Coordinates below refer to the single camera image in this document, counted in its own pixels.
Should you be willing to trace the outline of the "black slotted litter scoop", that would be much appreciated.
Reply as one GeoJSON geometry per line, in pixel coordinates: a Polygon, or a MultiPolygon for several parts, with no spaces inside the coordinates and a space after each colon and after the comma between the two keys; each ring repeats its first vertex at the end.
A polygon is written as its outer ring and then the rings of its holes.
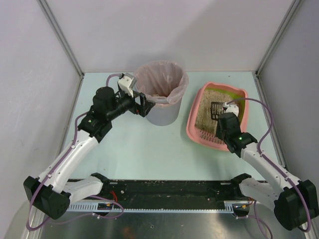
{"type": "Polygon", "coordinates": [[[212,120],[218,121],[219,116],[224,113],[223,105],[222,102],[211,102],[210,115],[212,120]]]}

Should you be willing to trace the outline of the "pink green litter box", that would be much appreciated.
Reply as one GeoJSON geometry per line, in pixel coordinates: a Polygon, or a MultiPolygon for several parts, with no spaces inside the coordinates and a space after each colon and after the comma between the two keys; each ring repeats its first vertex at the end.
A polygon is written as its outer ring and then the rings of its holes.
{"type": "Polygon", "coordinates": [[[236,88],[227,84],[207,82],[198,90],[195,100],[192,104],[186,125],[186,133],[188,137],[192,141],[203,146],[220,151],[227,151],[227,145],[224,144],[223,141],[216,138],[215,134],[206,132],[195,127],[195,120],[197,117],[199,104],[205,90],[213,90],[215,92],[225,93],[229,95],[231,99],[246,98],[248,97],[248,93],[244,89],[236,88]]]}

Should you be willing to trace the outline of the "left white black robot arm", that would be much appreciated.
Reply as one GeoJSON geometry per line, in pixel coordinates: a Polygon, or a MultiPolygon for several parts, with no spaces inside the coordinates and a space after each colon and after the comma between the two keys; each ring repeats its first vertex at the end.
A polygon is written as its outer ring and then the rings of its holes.
{"type": "Polygon", "coordinates": [[[100,194],[106,177],[93,173],[84,180],[69,182],[72,172],[112,129],[112,120],[127,111],[145,117],[154,106],[143,93],[99,88],[89,111],[79,116],[81,122],[75,124],[69,146],[38,177],[29,176],[24,181],[30,204],[56,220],[71,204],[100,194]]]}

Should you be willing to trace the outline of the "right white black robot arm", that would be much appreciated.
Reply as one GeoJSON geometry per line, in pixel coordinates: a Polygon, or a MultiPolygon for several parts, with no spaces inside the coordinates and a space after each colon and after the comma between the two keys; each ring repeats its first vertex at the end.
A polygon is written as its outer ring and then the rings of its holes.
{"type": "Polygon", "coordinates": [[[243,196],[251,197],[272,210],[278,222],[289,231],[318,217],[315,185],[310,180],[301,181],[258,151],[256,138],[241,131],[234,113],[223,113],[218,117],[216,135],[231,153],[249,163],[268,183],[262,185],[247,174],[234,178],[243,196]]]}

